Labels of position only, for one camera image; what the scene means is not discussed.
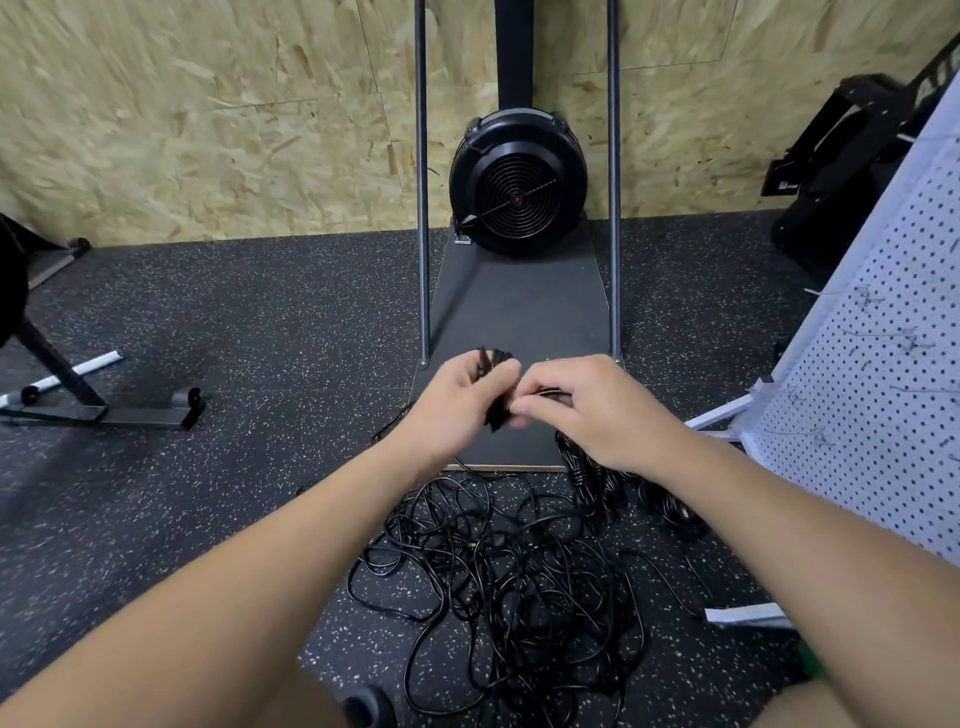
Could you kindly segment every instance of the wooden wall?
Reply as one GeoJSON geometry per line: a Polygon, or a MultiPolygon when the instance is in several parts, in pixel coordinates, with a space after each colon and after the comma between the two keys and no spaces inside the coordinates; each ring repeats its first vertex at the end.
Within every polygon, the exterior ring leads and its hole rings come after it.
{"type": "MultiPolygon", "coordinates": [[[[496,105],[492,0],[428,0],[431,223],[496,105]]],[[[757,196],[844,76],[912,77],[957,0],[621,0],[625,216],[757,196]]],[[[605,0],[538,0],[537,102],[606,215],[605,0]]],[[[0,209],[99,245],[412,228],[413,0],[7,0],[0,209]]]]}

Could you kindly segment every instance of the person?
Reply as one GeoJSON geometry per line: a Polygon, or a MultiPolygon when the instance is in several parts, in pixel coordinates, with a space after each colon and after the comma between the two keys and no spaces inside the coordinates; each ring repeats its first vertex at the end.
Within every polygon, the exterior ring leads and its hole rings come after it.
{"type": "Polygon", "coordinates": [[[0,706],[0,726],[348,726],[300,647],[391,507],[501,395],[513,425],[548,423],[686,502],[798,627],[828,682],[788,690],[757,725],[960,724],[960,570],[688,429],[606,356],[523,377],[513,359],[477,366],[477,352],[445,362],[391,434],[92,630],[0,706]]]}

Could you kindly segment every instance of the white pegboard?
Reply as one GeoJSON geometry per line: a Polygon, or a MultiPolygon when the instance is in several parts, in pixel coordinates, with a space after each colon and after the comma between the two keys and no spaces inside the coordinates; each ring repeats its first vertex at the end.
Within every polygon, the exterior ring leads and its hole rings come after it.
{"type": "MultiPolygon", "coordinates": [[[[960,118],[960,85],[928,129],[960,118]]],[[[740,416],[758,462],[960,565],[960,136],[914,145],[740,416]]]]}

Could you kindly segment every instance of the person's right arm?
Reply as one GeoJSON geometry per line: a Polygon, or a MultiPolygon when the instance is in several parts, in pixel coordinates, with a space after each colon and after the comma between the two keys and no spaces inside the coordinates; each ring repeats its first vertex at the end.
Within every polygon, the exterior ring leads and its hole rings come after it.
{"type": "Polygon", "coordinates": [[[702,516],[865,726],[960,724],[960,569],[690,430],[609,357],[535,364],[511,411],[702,516]],[[568,392],[572,407],[534,394],[549,388],[568,392]]]}

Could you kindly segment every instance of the forearm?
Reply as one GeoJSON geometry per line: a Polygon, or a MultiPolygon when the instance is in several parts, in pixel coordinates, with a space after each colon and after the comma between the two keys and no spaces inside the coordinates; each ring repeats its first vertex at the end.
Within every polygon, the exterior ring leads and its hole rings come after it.
{"type": "Polygon", "coordinates": [[[681,441],[663,485],[744,561],[866,724],[960,715],[960,570],[726,443],[681,441]]]}
{"type": "Polygon", "coordinates": [[[249,721],[349,563],[422,474],[415,458],[388,438],[215,547],[41,672],[0,708],[0,725],[249,721]]]}

